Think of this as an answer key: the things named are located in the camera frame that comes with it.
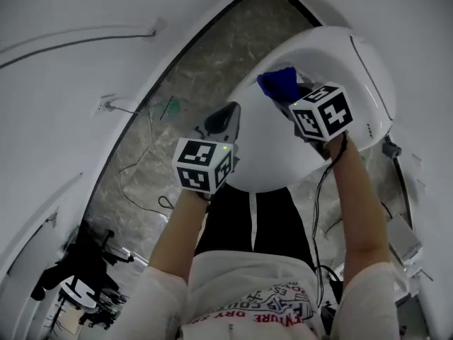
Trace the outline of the person's black shorts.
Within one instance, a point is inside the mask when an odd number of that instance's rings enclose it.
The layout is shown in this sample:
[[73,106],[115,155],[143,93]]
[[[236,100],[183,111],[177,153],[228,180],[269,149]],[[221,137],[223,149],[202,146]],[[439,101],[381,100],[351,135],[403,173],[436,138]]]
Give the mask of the person's black shorts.
[[315,269],[304,224],[288,188],[256,194],[257,229],[252,238],[250,195],[225,184],[209,205],[195,255],[240,251],[285,256]]

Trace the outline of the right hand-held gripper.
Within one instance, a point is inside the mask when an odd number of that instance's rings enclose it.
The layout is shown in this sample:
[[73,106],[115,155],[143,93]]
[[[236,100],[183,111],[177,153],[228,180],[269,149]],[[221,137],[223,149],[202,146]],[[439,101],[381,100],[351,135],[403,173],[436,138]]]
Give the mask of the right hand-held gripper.
[[350,100],[343,86],[328,82],[299,83],[301,98],[289,106],[273,103],[286,119],[292,119],[295,132],[327,160],[330,155],[325,144],[342,135],[353,122]]

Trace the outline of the blue microfibre cloth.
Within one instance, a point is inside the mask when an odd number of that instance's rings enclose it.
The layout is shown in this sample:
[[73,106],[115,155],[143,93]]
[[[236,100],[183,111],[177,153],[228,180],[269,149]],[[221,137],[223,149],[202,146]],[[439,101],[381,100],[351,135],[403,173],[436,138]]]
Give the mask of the blue microfibre cloth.
[[294,103],[301,98],[294,67],[260,74],[257,82],[263,93],[274,101]]

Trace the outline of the person's right forearm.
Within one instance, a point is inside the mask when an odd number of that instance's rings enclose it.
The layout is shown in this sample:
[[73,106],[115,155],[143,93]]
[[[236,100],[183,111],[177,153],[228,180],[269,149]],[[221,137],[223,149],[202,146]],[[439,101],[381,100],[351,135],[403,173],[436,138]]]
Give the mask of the person's right forearm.
[[332,159],[345,235],[344,285],[362,270],[389,261],[384,209],[365,164],[347,135],[327,144]]

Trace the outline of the white oval smart toilet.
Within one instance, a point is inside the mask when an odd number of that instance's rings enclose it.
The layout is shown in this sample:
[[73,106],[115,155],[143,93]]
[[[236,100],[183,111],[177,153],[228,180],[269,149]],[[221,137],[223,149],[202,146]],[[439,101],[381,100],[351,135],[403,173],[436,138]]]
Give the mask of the white oval smart toilet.
[[259,62],[229,99],[241,107],[239,162],[227,182],[249,193],[290,186],[329,164],[326,155],[295,134],[294,123],[267,97],[257,78],[294,67],[297,80],[312,90],[337,84],[349,100],[348,135],[359,150],[380,141],[396,117],[396,92],[377,51],[341,27],[312,28],[284,42]]

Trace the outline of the person's left forearm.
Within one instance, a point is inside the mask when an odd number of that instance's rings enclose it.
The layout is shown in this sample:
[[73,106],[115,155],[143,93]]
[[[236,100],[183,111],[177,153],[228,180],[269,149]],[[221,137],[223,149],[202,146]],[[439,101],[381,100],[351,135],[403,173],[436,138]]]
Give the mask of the person's left forearm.
[[188,281],[207,206],[196,192],[181,192],[151,253],[150,267]]

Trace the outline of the person's white printed shirt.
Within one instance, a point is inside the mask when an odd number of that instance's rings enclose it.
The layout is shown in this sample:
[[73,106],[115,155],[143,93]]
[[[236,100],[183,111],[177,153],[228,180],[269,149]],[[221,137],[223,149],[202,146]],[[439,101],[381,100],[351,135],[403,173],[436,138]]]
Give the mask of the person's white printed shirt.
[[347,285],[327,330],[308,265],[283,256],[213,251],[197,256],[191,283],[148,268],[135,302],[151,340],[399,340],[389,263]]

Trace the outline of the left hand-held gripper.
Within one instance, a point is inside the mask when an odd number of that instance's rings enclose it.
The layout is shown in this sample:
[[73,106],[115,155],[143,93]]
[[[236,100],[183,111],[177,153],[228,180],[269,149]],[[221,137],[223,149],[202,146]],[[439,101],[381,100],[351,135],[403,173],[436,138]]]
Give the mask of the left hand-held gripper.
[[239,161],[240,119],[240,105],[228,102],[178,140],[172,166],[181,188],[211,200],[226,183]]

